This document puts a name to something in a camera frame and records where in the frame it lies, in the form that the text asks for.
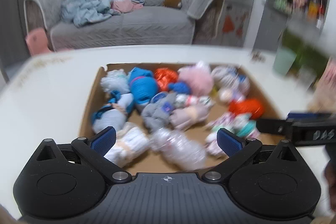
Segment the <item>light blue blanket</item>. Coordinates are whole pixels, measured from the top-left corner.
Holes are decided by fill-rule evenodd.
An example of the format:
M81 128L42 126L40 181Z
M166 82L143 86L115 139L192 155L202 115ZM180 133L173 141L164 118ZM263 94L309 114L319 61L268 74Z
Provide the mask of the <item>light blue blanket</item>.
M131 1L144 4L144 0ZM73 22L76 27L101 22L113 15L120 15L111 9L111 2L113 0L66 0L62 3L61 18L64 22Z

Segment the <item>pink plastic stool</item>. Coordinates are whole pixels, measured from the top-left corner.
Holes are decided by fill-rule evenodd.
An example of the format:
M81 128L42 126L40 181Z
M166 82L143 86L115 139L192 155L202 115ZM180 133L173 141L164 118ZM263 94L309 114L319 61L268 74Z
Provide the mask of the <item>pink plastic stool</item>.
M30 31L26 37L26 43L32 56L52 52L48 48L48 38L43 28Z

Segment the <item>black robotic device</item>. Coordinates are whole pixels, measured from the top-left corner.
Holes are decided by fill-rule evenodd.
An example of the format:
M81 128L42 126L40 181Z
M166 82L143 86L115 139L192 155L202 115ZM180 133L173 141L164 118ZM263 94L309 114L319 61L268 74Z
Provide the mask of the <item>black robotic device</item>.
M231 223L312 221L320 185L288 140L262 145L221 129L229 159L194 173L132 177L103 157L116 133L57 145L45 139L14 184L22 220L31 224Z

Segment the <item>gray sofa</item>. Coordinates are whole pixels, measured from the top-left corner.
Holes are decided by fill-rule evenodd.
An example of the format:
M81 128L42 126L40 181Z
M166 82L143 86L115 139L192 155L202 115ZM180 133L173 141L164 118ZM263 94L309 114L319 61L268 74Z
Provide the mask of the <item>gray sofa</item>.
M25 0L27 32L43 27L50 47L89 48L143 44L191 44L217 35L224 0L182 0L182 9L145 0L144 8L77 28L60 19L64 0Z

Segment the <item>mint green container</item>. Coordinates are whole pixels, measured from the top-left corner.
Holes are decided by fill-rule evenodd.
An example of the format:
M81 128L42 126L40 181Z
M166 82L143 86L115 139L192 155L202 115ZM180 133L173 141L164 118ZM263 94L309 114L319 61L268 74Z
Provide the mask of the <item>mint green container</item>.
M286 76L296 59L296 53L287 47L279 47L273 70L282 76Z

